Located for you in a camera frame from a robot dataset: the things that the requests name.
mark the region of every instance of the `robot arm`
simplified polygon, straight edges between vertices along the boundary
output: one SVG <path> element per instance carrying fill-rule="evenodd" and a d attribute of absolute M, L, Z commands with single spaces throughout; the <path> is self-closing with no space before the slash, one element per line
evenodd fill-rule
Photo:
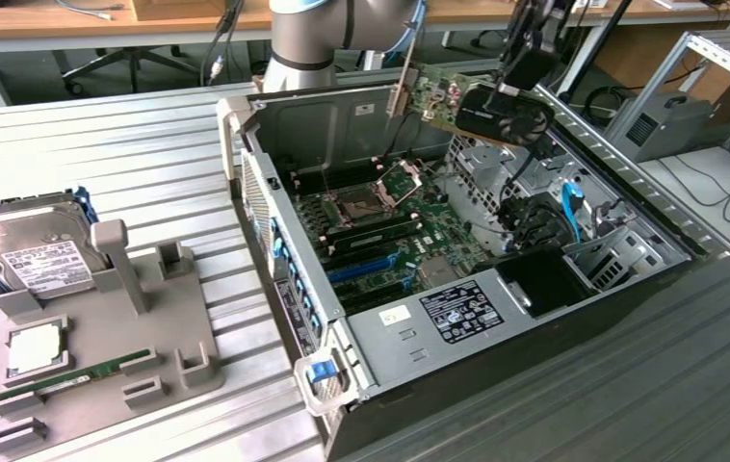
<path fill-rule="evenodd" d="M 434 108 L 444 108 L 444 130 L 462 130 L 511 144 L 535 142 L 550 125 L 552 111 L 526 91 L 559 63 L 554 43 L 572 6 L 574 0 L 518 1 L 492 81 L 460 89 L 460 98 L 446 106 L 440 104 L 446 89 L 423 92 L 434 98 L 423 104 L 423 120 L 432 121 Z M 424 0 L 271 0 L 270 7 L 274 39 L 266 92 L 331 86 L 334 50 L 339 48 L 395 51 L 408 43 L 412 48 L 426 15 Z M 415 78 L 408 80 L 410 66 L 406 60 L 388 102 L 390 116 L 403 114 L 411 95 L 419 94 L 414 92 Z"/>
<path fill-rule="evenodd" d="M 407 47 L 424 0 L 271 0 L 272 56 L 263 90 L 334 84 L 334 50 Z"/>

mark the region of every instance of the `desk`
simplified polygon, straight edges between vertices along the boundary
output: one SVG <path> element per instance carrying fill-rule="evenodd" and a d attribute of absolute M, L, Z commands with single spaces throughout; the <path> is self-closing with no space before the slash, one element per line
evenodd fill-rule
<path fill-rule="evenodd" d="M 111 0 L 87 0 L 87 4 L 108 5 Z M 514 4 L 498 0 L 430 0 L 426 30 L 454 32 L 503 29 L 512 14 L 512 6 Z M 612 7 L 590 10 L 586 15 L 582 26 L 594 29 L 583 42 L 563 87 L 578 73 L 579 65 L 602 35 L 604 24 L 612 15 Z M 135 21 L 129 10 L 112 14 L 115 20 L 104 21 L 64 10 L 52 0 L 12 0 L 12 5 L 0 9 L 0 52 L 203 43 L 213 37 L 215 17 Z M 634 0 L 620 24 L 710 21 L 714 21 L 713 10 L 671 12 L 655 6 L 653 0 Z M 232 39 L 270 39 L 270 28 L 271 13 L 267 9 L 267 0 L 247 0 Z M 247 50 L 244 47 L 240 48 L 238 59 L 243 60 L 246 56 L 242 55 L 247 54 Z M 364 68 L 379 66 L 380 54 L 368 53 Z M 9 104 L 0 83 L 0 106 Z"/>

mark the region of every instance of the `blue latch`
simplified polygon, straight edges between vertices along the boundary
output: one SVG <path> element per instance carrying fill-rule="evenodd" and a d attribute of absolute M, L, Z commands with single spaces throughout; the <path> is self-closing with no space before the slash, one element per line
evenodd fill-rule
<path fill-rule="evenodd" d="M 582 235 L 579 232 L 579 224 L 575 221 L 575 211 L 582 207 L 584 202 L 584 193 L 579 185 L 570 181 L 562 187 L 562 209 L 566 213 L 566 218 L 571 223 L 571 228 L 574 229 L 574 237 L 578 243 L 582 242 Z"/>
<path fill-rule="evenodd" d="M 314 363 L 311 369 L 308 369 L 307 376 L 311 383 L 320 382 L 327 378 L 331 378 L 336 375 L 336 366 L 334 365 L 332 360 L 323 361 L 320 363 Z"/>
<path fill-rule="evenodd" d="M 276 240 L 274 240 L 274 258 L 279 258 L 282 256 L 284 245 L 286 243 L 283 242 L 283 238 L 276 238 Z"/>

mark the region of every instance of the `warning label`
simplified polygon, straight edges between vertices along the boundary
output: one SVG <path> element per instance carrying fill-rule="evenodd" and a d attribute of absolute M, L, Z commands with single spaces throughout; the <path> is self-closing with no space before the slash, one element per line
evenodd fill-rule
<path fill-rule="evenodd" d="M 504 322 L 475 281 L 424 296 L 419 301 L 448 344 L 463 341 Z"/>
<path fill-rule="evenodd" d="M 3 253 L 1 257 L 33 294 L 91 279 L 91 271 L 73 241 Z"/>

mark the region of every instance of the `cable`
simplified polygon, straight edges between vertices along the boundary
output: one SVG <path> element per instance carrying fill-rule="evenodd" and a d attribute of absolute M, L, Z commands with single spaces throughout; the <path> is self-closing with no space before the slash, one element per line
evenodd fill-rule
<path fill-rule="evenodd" d="M 722 190 L 722 192 L 726 194 L 725 197 L 722 197 L 719 200 L 717 200 L 717 202 L 703 202 L 698 197 L 697 195 L 694 194 L 694 192 L 687 188 L 687 186 L 685 186 L 685 183 L 682 182 L 682 180 L 678 178 L 678 176 L 674 174 L 674 171 L 669 168 L 669 166 L 661 161 L 661 160 L 657 160 L 657 162 L 662 165 L 662 167 L 669 171 L 669 173 L 671 174 L 671 176 L 674 177 L 674 179 L 677 180 L 678 184 L 685 188 L 685 191 L 687 192 L 687 194 L 690 195 L 690 197 L 694 199 L 694 201 L 702 205 L 703 207 L 713 207 L 718 204 L 721 204 L 722 202 L 725 202 L 725 205 L 722 206 L 722 218 L 725 219 L 725 221 L 727 221 L 730 223 L 730 218 L 727 217 L 727 204 L 730 203 L 730 192 L 725 189 L 725 187 L 721 185 L 721 183 L 718 182 L 718 180 L 715 179 L 715 177 L 713 177 L 711 175 L 709 175 L 706 172 L 703 172 L 701 169 L 698 169 L 697 167 L 691 166 L 686 161 L 683 161 L 678 156 L 674 156 L 674 158 L 682 162 L 682 164 L 690 168 L 691 170 L 694 170 L 697 173 L 701 173 L 702 175 L 707 176 L 713 182 L 715 183 L 715 185 L 719 187 L 719 189 Z"/>
<path fill-rule="evenodd" d="M 685 66 L 685 60 L 682 60 L 682 66 L 687 69 L 687 66 Z M 666 80 L 662 85 L 671 84 L 673 82 L 677 82 L 682 80 L 685 77 L 687 77 L 690 74 L 693 74 L 695 71 L 698 71 L 702 67 L 697 66 L 693 69 L 689 69 L 683 74 L 679 76 Z M 610 94 L 614 96 L 616 101 L 616 110 L 619 107 L 622 107 L 622 103 L 627 99 L 627 95 L 623 93 L 626 90 L 642 90 L 645 86 L 641 87 L 620 87 L 620 86 L 604 86 L 598 87 L 591 90 L 590 93 L 587 93 L 587 97 L 584 98 L 584 105 L 582 107 L 582 116 L 586 117 L 591 122 L 594 122 L 599 126 L 606 126 L 610 123 L 610 117 L 600 117 L 598 115 L 594 115 L 591 113 L 591 108 L 594 107 L 594 100 L 603 94 Z"/>
<path fill-rule="evenodd" d="M 503 186 L 499 188 L 499 203 L 500 204 L 503 203 L 504 190 L 514 183 L 514 181 L 516 181 L 519 179 L 519 177 L 524 173 L 524 170 L 527 169 L 527 167 L 528 167 L 528 165 L 531 164 L 532 161 L 534 161 L 534 154 L 531 154 L 531 152 L 528 151 L 528 157 L 524 158 L 524 163 L 522 164 L 522 167 L 519 167 L 519 169 L 515 171 L 515 173 L 512 175 L 510 175 L 510 177 L 507 178 L 507 181 L 504 181 Z"/>
<path fill-rule="evenodd" d="M 225 56 L 230 55 L 231 62 L 234 63 L 234 66 L 236 67 L 236 71 L 240 73 L 240 76 L 242 76 L 242 66 L 239 65 L 239 62 L 236 61 L 236 55 L 234 55 L 234 53 L 230 53 L 230 48 L 231 48 L 231 38 L 234 37 L 234 29 L 236 28 L 236 20 L 239 18 L 239 12 L 242 12 L 242 8 L 244 6 L 246 6 L 246 0 L 238 0 L 236 7 L 235 7 L 236 8 L 236 15 L 234 16 L 234 19 L 232 19 L 231 25 L 230 25 L 230 29 L 225 33 Z M 227 67 L 227 69 L 225 69 L 227 80 L 231 81 L 231 77 L 230 77 L 230 75 L 231 75 L 231 66 L 230 66 L 230 64 L 227 64 L 225 67 Z"/>
<path fill-rule="evenodd" d="M 552 89 L 556 84 L 559 84 L 566 76 L 568 75 L 568 72 L 571 71 L 571 63 L 575 61 L 576 56 L 579 56 L 579 51 L 582 50 L 582 28 L 579 25 L 582 24 L 582 19 L 584 19 L 584 15 L 587 14 L 587 8 L 590 7 L 590 4 L 594 0 L 587 0 L 584 2 L 584 8 L 582 9 L 582 14 L 579 15 L 579 19 L 575 22 L 575 28 L 574 28 L 574 37 L 568 38 L 568 41 L 566 41 L 566 44 L 563 46 L 562 52 L 564 53 L 567 51 L 567 48 L 572 41 L 575 41 L 575 50 L 574 55 L 571 56 L 571 60 L 568 61 L 568 65 L 566 66 L 566 70 L 563 70 L 562 74 L 559 75 L 559 78 L 554 80 L 554 82 L 547 86 L 550 89 Z"/>
<path fill-rule="evenodd" d="M 227 34 L 225 43 L 230 43 L 231 36 L 234 35 L 234 28 L 236 27 L 236 19 L 239 18 L 239 13 L 242 11 L 244 3 L 244 0 L 235 0 L 231 6 L 225 6 L 225 12 L 220 17 L 220 20 L 217 21 L 216 33 L 213 35 L 211 43 L 208 43 L 205 56 L 201 58 L 201 64 L 199 65 L 199 85 L 201 87 L 205 86 L 205 65 L 208 64 L 208 59 L 211 58 L 211 54 L 213 53 L 213 48 L 216 47 L 216 43 L 224 34 Z M 213 82 L 216 76 L 221 73 L 223 65 L 224 59 L 220 55 L 211 65 L 211 77 L 208 79 L 208 85 L 211 84 L 211 82 Z"/>
<path fill-rule="evenodd" d="M 208 58 L 211 58 L 211 53 L 213 53 L 213 48 L 216 47 L 216 42 L 220 39 L 221 34 L 216 34 L 213 36 L 213 39 L 211 40 L 211 43 L 208 43 L 208 48 L 205 49 L 205 56 L 201 58 L 201 63 L 199 64 L 199 86 L 205 86 L 205 65 L 208 64 Z"/>
<path fill-rule="evenodd" d="M 394 132 L 394 137 L 391 138 L 391 143 L 388 144 L 388 147 L 386 148 L 386 151 L 383 153 L 383 157 L 388 157 L 388 154 L 391 154 L 394 152 L 394 146 L 396 144 L 396 139 L 400 137 L 400 131 L 402 131 L 402 126 L 404 125 L 404 123 L 407 122 L 411 114 L 414 114 L 412 112 L 408 112 L 404 117 L 402 118 L 402 122 L 400 122 L 400 126 L 396 127 L 396 132 Z"/>
<path fill-rule="evenodd" d="M 496 233 L 496 234 L 502 234 L 502 235 L 510 235 L 510 234 L 514 234 L 511 233 L 510 231 L 499 231 L 488 226 L 484 226 L 483 224 L 479 224 L 476 223 L 475 221 L 467 219 L 466 220 L 472 226 L 475 226 L 476 228 L 480 228 L 480 229 L 484 229 L 486 231 L 490 231 L 491 233 Z"/>
<path fill-rule="evenodd" d="M 682 186 L 685 188 L 685 191 L 687 192 L 687 195 L 690 195 L 690 198 L 694 199 L 694 201 L 702 205 L 703 207 L 713 207 L 714 205 L 719 205 L 722 202 L 725 202 L 729 198 L 730 198 L 730 193 L 725 195 L 725 197 L 722 197 L 719 200 L 717 200 L 717 202 L 703 202 L 699 197 L 697 197 L 697 194 L 694 194 L 694 192 L 690 190 L 690 188 L 687 188 L 687 186 L 685 186 L 685 183 L 682 182 L 682 180 L 679 180 L 677 174 L 674 173 L 674 171 L 671 170 L 671 168 L 665 164 L 665 162 L 662 162 L 661 159 L 657 159 L 657 162 L 659 163 L 659 165 L 662 166 L 663 169 L 667 170 L 667 172 L 670 173 L 670 175 L 674 177 L 674 180 L 677 180 L 677 183 L 679 186 Z"/>
<path fill-rule="evenodd" d="M 727 190 L 725 189 L 725 187 L 722 186 L 722 184 L 718 182 L 718 180 L 715 179 L 714 176 L 709 175 L 706 172 L 703 172 L 701 169 L 698 169 L 697 167 L 694 167 L 693 165 L 690 165 L 679 156 L 674 156 L 674 158 L 682 162 L 682 164 L 690 168 L 691 170 L 694 170 L 697 173 L 701 173 L 703 176 L 709 177 L 713 181 L 713 183 L 717 185 L 717 187 L 725 192 L 725 193 L 729 193 Z"/>
<path fill-rule="evenodd" d="M 496 35 L 499 36 L 499 38 L 503 40 L 503 42 L 504 42 L 504 36 L 503 36 L 503 33 L 502 33 L 502 32 L 499 32 L 499 31 L 482 31 L 482 32 L 479 33 L 479 35 L 478 35 L 475 38 L 472 38 L 472 39 L 470 40 L 470 46 L 472 46 L 474 48 L 484 48 L 484 47 L 482 46 L 482 38 L 483 38 L 484 36 L 487 36 L 488 34 L 496 34 Z"/>
<path fill-rule="evenodd" d="M 68 2 L 65 2 L 65 0 L 55 0 L 55 2 L 56 2 L 56 5 L 59 5 L 65 10 L 71 10 L 73 13 L 81 13 L 81 14 L 87 14 L 89 16 L 96 16 L 100 19 L 105 19 L 107 21 L 113 20 L 113 17 L 109 14 L 103 13 L 103 12 L 104 11 L 116 11 L 116 10 L 121 10 L 124 8 L 124 4 L 121 4 L 121 3 L 117 3 L 115 5 L 108 5 L 107 7 L 101 7 L 101 8 L 85 8 L 85 7 L 77 7 L 72 4 L 69 4 Z"/>

